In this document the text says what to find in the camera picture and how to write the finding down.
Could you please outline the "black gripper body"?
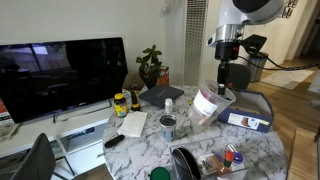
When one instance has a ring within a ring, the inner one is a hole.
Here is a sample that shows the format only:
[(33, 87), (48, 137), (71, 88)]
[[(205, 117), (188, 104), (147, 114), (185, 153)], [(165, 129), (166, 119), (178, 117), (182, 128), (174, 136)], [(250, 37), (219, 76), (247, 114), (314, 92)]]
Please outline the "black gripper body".
[(219, 84), (225, 84), (228, 72), (229, 63), (231, 60), (236, 60), (239, 54), (238, 42), (220, 42), (216, 45), (215, 59), (219, 60), (217, 81)]

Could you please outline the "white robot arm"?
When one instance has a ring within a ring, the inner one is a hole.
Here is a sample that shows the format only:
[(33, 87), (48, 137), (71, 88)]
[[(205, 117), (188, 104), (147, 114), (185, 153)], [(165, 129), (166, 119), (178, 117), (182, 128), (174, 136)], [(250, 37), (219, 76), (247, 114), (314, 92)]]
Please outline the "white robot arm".
[(219, 60), (218, 94), (226, 91), (229, 63), (239, 55), (241, 36), (246, 25), (266, 24), (276, 19), (284, 8), (283, 0), (221, 0), (215, 33), (207, 40)]

